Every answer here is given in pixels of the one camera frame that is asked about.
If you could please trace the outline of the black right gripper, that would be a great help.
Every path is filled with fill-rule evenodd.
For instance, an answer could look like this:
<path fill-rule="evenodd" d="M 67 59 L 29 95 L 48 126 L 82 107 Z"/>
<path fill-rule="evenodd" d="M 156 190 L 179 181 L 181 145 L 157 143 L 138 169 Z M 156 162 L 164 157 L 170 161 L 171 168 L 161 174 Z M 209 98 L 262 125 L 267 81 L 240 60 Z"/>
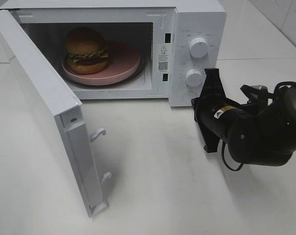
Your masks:
<path fill-rule="evenodd" d="M 228 141 L 232 123 L 239 115 L 238 105 L 225 97 L 219 69 L 205 69 L 206 79 L 199 98 L 194 99 L 195 120 L 207 153 L 218 151 L 220 140 Z"/>

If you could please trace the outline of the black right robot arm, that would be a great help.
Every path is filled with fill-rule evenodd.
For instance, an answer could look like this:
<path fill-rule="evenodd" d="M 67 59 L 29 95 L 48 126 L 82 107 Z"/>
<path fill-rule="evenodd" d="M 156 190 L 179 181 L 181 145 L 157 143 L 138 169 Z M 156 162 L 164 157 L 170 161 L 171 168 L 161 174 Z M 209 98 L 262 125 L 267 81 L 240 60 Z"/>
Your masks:
<path fill-rule="evenodd" d="M 194 120 L 207 153 L 229 151 L 240 165 L 281 166 L 296 151 L 296 82 L 243 85 L 247 103 L 226 97 L 219 70 L 205 70 L 200 96 L 192 99 Z"/>

